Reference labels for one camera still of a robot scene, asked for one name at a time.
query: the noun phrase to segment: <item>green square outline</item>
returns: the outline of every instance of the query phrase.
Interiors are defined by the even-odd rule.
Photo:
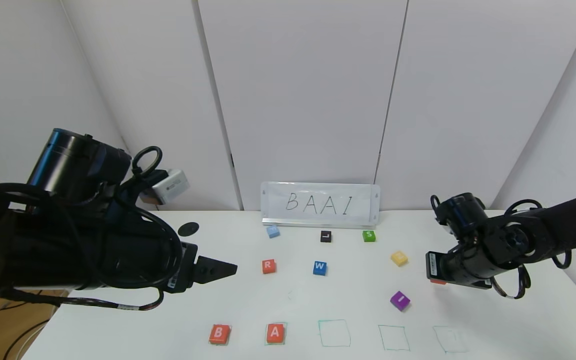
[[[384,328],[402,328],[404,330],[404,337],[406,338],[406,344],[408,348],[386,348],[386,344],[384,343],[384,333],[382,333],[382,326]],[[406,326],[397,326],[397,325],[377,325],[379,328],[379,336],[381,337],[381,346],[383,346],[383,350],[385,351],[410,351],[410,341],[408,340],[408,335],[406,335]]]

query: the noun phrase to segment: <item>orange letter block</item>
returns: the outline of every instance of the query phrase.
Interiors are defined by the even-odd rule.
[[[277,271],[277,264],[275,264],[275,259],[263,260],[261,262],[261,271],[264,274],[270,274]]]
[[[231,327],[228,325],[213,325],[210,331],[210,344],[217,344],[220,346],[226,345],[228,342],[228,335],[231,334]]]
[[[268,344],[283,344],[284,343],[284,324],[283,323],[269,323],[268,331],[265,336],[265,341]]]

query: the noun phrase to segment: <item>green letter block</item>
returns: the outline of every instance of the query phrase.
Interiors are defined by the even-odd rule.
[[[363,242],[373,243],[375,242],[375,240],[377,240],[377,237],[375,236],[375,231],[366,230],[363,232]]]

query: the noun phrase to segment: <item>letter r block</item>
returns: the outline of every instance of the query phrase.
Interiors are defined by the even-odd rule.
[[[261,272],[264,274],[270,274],[277,271],[277,264],[274,259],[263,260],[261,262]]]

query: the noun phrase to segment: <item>black circular disc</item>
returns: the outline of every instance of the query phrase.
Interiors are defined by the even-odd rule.
[[[176,233],[179,234],[180,237],[189,237],[190,235],[196,233],[197,230],[199,230],[198,223],[187,222],[181,225],[181,227],[179,227],[179,230],[177,230]]]

